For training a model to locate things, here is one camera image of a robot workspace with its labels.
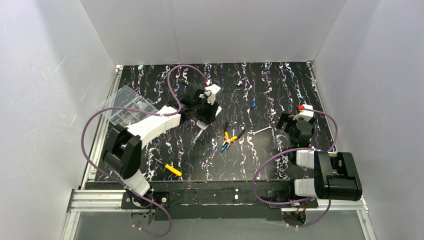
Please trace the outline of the white remote control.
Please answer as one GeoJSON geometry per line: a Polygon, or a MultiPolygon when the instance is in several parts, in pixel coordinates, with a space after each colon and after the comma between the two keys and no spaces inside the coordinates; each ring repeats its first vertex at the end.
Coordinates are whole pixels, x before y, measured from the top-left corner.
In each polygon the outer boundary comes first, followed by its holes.
{"type": "MultiPolygon", "coordinates": [[[[221,106],[219,106],[218,107],[218,109],[217,109],[217,111],[216,111],[216,113],[215,113],[215,117],[217,117],[220,113],[221,113],[221,111],[222,111],[222,107],[221,106]]],[[[206,130],[210,125],[209,124],[206,124],[206,123],[204,123],[204,122],[202,122],[202,121],[200,121],[200,120],[198,120],[197,122],[196,122],[196,125],[197,125],[197,127],[199,127],[201,130],[206,130]]]]}

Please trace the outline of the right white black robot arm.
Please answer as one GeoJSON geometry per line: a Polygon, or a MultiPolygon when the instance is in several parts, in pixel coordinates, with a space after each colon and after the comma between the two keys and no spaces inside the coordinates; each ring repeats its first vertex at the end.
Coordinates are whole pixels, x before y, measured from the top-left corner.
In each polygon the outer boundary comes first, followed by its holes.
{"type": "Polygon", "coordinates": [[[315,117],[282,113],[277,128],[289,136],[288,160],[299,167],[313,170],[312,178],[290,183],[297,197],[358,201],[363,194],[354,157],[350,152],[311,150],[315,117]]]}

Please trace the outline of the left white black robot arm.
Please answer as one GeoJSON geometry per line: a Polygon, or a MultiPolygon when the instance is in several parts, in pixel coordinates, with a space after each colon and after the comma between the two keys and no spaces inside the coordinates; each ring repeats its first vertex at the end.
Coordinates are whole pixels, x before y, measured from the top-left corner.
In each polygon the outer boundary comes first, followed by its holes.
{"type": "Polygon", "coordinates": [[[153,115],[128,126],[115,125],[103,148],[101,160],[127,188],[144,196],[151,186],[140,170],[143,148],[159,135],[191,119],[197,120],[200,129],[207,129],[222,110],[217,100],[220,91],[221,87],[216,84],[205,88],[190,84],[185,94],[167,102],[153,115]]]}

